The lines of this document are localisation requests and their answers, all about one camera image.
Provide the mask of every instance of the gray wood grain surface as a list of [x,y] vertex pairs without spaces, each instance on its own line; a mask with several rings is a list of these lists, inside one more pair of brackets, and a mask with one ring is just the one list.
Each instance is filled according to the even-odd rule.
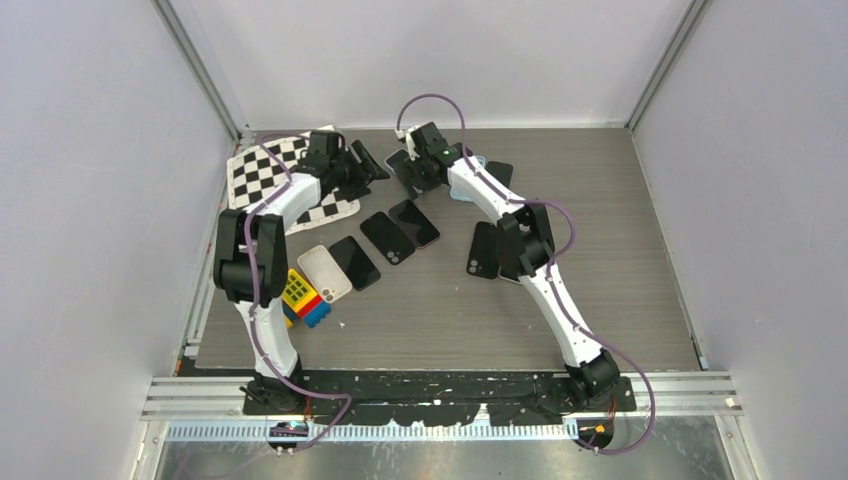
[[[400,145],[389,130],[345,132],[378,161]],[[450,141],[457,131],[445,131]],[[589,326],[648,370],[698,364],[630,135],[623,129],[470,130],[468,145],[515,166],[511,189],[561,202],[577,222],[574,248],[559,261]],[[433,245],[390,265],[359,224],[405,196],[394,177],[375,182],[350,218],[287,237],[289,265],[315,246],[353,235],[382,273],[332,305],[316,328],[298,323],[292,342],[307,368],[562,369],[547,322],[526,290],[465,273],[474,225],[486,220],[441,187],[416,201],[441,231]],[[551,211],[557,246],[567,224]],[[197,357],[200,367],[251,367],[242,320],[216,292]],[[623,370],[631,368],[620,362]]]

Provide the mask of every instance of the metal frame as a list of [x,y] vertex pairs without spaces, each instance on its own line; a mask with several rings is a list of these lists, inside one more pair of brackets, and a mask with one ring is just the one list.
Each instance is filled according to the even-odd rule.
[[[644,417],[648,395],[636,373],[625,373],[633,383],[637,411],[621,417]],[[565,373],[555,376],[566,376]],[[660,416],[736,416],[742,408],[727,372],[649,373]],[[241,413],[245,394],[239,390],[251,377],[157,377],[153,379],[142,409],[143,421],[225,420],[256,418]],[[569,418],[596,418],[596,413],[577,413]],[[300,415],[270,416],[280,420],[303,420]]]
[[680,51],[683,49],[683,46],[694,31],[698,21],[701,19],[701,16],[710,2],[711,0],[692,0],[689,7],[687,7],[686,12],[683,14],[683,18],[677,25],[677,30],[675,30],[674,35],[671,36],[671,42],[665,49],[665,53],[663,53],[660,63],[657,64],[657,67],[654,69],[654,73],[651,74],[651,79],[648,81],[648,85],[645,86],[645,90],[639,97],[639,101],[636,102],[636,108],[633,110],[630,120],[625,125],[625,128],[631,132],[636,131],[636,128],[639,126],[639,122],[645,115],[645,111],[651,105],[657,90],[659,90],[660,85],[662,85],[663,80],[665,80],[666,75],[669,70],[671,70],[671,67],[677,60]]
[[215,82],[212,81],[209,71],[203,65],[203,60],[201,60],[200,55],[197,53],[197,49],[194,48],[194,44],[191,42],[177,12],[174,10],[174,6],[171,5],[170,0],[151,0],[151,3],[174,38],[177,49],[183,55],[186,64],[191,69],[191,73],[194,74],[194,77],[200,84],[200,89],[203,90],[209,103],[212,104],[212,108],[218,115],[218,119],[221,120],[221,124],[224,126],[227,134],[232,140],[238,140],[240,135],[238,126],[227,109],[227,105],[224,103],[221,93],[215,86]]
[[734,478],[759,478],[749,451],[748,441],[740,428],[740,419],[736,417],[715,417],[721,443],[727,453],[727,461]]

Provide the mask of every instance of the smartphone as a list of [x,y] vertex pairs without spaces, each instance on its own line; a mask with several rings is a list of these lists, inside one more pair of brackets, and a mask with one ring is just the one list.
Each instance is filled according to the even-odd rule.
[[469,275],[494,280],[498,277],[498,255],[496,251],[498,229],[489,222],[477,222],[474,238],[465,271]]
[[347,275],[357,292],[365,290],[380,279],[380,271],[368,254],[351,236],[347,236],[330,246],[330,255]]
[[359,224],[359,229],[392,265],[400,265],[415,253],[415,245],[412,241],[383,212],[377,212],[368,217]]
[[415,248],[424,248],[439,239],[439,231],[412,200],[404,200],[390,208],[389,217],[412,240]]
[[509,182],[512,181],[512,165],[503,162],[489,162],[486,164],[486,171],[495,177],[495,180],[501,182],[504,187],[509,187]]

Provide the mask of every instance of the checkerboard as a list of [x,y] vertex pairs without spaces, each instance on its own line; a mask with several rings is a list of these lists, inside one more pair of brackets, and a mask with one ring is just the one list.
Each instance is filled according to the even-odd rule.
[[[333,130],[333,127],[327,126],[321,130]],[[304,133],[304,136],[309,137],[309,132]],[[292,168],[306,154],[308,144],[308,140],[303,138],[285,137],[266,142],[265,146],[280,157],[288,168]],[[227,196],[230,208],[245,208],[258,202],[285,181],[286,173],[283,168],[259,146],[251,147],[227,160]],[[336,198],[336,192],[337,190],[333,190],[324,197],[320,205],[298,218],[286,235],[326,225],[359,211],[359,200],[339,200]]]

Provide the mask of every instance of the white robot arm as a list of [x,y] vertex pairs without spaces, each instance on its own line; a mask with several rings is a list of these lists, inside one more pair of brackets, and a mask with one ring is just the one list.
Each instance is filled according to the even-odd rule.
[[[504,215],[514,215],[519,210],[526,208],[523,204],[514,203],[509,200],[524,200],[522,197],[501,185],[489,172],[480,168],[478,164],[469,166],[467,162],[459,160],[448,169],[448,183],[457,186],[474,201],[480,210],[492,223],[498,223]],[[501,193],[507,195],[509,200],[504,200],[489,187],[489,184],[497,186]],[[530,296],[542,310],[545,320],[551,326],[554,336],[559,343],[562,358],[566,365],[578,366],[581,363],[590,362],[601,354],[601,346],[583,333],[577,331],[565,318],[565,314],[559,308],[550,283],[556,285],[559,297],[565,307],[572,312],[572,318],[584,329],[589,330],[583,316],[577,310],[577,306],[571,299],[568,290],[560,276],[559,269],[551,269],[551,280],[547,280],[547,268],[545,265],[536,269],[534,275],[520,275],[518,280],[530,292]]]

